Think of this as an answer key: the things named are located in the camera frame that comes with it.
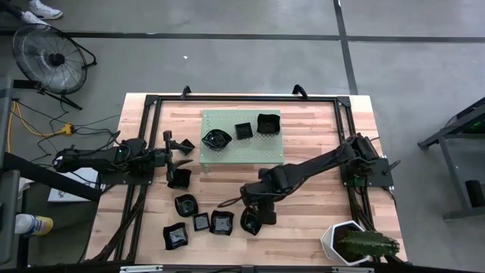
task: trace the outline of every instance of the black container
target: black container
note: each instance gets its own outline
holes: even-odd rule
[[[176,223],[170,227],[164,227],[165,249],[173,250],[189,244],[189,237],[185,229],[185,223]]]
[[[194,231],[201,231],[209,228],[209,214],[207,212],[193,216]]]
[[[258,115],[258,133],[279,134],[280,133],[280,116],[279,115]]]
[[[190,151],[186,151],[184,149],[181,149],[180,152],[182,152],[184,156],[187,156],[188,154],[190,154],[195,148],[195,146],[188,139],[184,139],[180,144],[185,146],[185,147],[192,148],[192,150],[190,150]]]
[[[197,200],[193,195],[184,194],[182,196],[175,197],[174,202],[177,213],[182,217],[189,217],[199,213]]]
[[[209,231],[213,234],[229,236],[233,232],[233,218],[232,212],[219,212],[214,210],[211,214],[211,227]]]
[[[226,148],[227,144],[233,140],[229,134],[226,132],[213,129],[210,130],[203,138],[202,142],[211,150],[214,151],[221,151],[222,149]]]
[[[174,172],[174,179],[168,182],[167,187],[176,190],[187,190],[190,184],[192,171],[187,169],[177,169]]]
[[[251,207],[247,207],[241,215],[241,228],[252,235],[256,235],[261,230],[261,226],[262,224],[258,221],[256,211]]]
[[[236,137],[238,140],[252,138],[251,123],[236,124],[234,127],[236,128]]]

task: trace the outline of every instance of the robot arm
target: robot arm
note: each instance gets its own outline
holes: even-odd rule
[[[192,161],[172,162],[172,150],[190,152],[192,148],[171,140],[171,137],[171,131],[164,132],[165,149],[147,149],[146,141],[140,138],[123,140],[119,146],[106,150],[78,150],[72,146],[56,154],[54,169],[65,173],[79,168],[93,168],[102,174],[122,173],[141,177],[153,172],[156,167],[167,166],[167,181],[170,182],[178,167]]]
[[[239,189],[240,199],[245,206],[251,206],[258,212],[262,224],[276,224],[274,203],[294,193],[310,177],[340,165],[348,165],[348,170],[356,177],[365,177],[372,172],[372,165],[378,159],[379,155],[368,137],[358,133],[335,150],[306,162],[261,169],[259,182],[245,184]],[[229,206],[235,201],[228,200],[219,207]]]

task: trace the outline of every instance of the green perforated board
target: green perforated board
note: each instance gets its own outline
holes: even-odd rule
[[[205,164],[283,164],[283,131],[277,135],[256,132],[259,114],[281,116],[280,110],[204,110],[202,112],[203,138],[210,130],[220,129],[233,140],[222,151],[209,149],[200,142],[200,163]],[[245,140],[236,138],[234,125],[251,123],[253,137]]]

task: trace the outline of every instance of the white pot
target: white pot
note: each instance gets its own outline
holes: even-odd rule
[[[322,247],[324,248],[325,255],[327,255],[328,259],[332,259],[334,261],[341,261],[342,263],[345,263],[347,266],[353,266],[353,265],[358,265],[361,262],[366,262],[371,257],[367,256],[355,262],[347,262],[344,258],[342,258],[342,256],[337,251],[335,251],[335,249],[333,248],[333,234],[335,232],[335,229],[337,227],[348,225],[348,224],[354,226],[360,231],[364,231],[364,229],[360,227],[357,223],[355,223],[355,221],[347,221],[340,224],[334,224],[333,226],[329,227],[327,232],[325,232],[325,234],[320,238],[320,242]]]

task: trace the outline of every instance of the white shoe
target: white shoe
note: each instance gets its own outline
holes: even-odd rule
[[[25,11],[24,13],[22,13],[22,20],[27,24],[43,24],[46,26],[50,26],[43,20],[40,20],[36,15],[34,15],[30,11]]]
[[[51,8],[48,5],[44,5],[40,0],[30,1],[29,9],[38,18],[44,20],[59,19],[60,17],[62,17],[62,11]]]

